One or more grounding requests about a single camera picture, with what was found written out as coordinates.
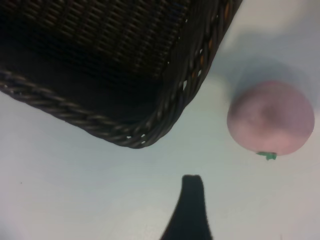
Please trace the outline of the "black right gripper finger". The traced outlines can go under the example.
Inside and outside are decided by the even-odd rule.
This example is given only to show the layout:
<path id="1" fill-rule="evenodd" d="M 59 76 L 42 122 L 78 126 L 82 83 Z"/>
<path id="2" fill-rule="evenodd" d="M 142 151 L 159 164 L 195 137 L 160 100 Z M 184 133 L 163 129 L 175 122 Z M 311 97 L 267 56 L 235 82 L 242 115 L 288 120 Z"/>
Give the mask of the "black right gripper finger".
<path id="1" fill-rule="evenodd" d="M 184 175 L 181 191 L 162 240 L 212 240 L 204 184 L 199 175 Z"/>

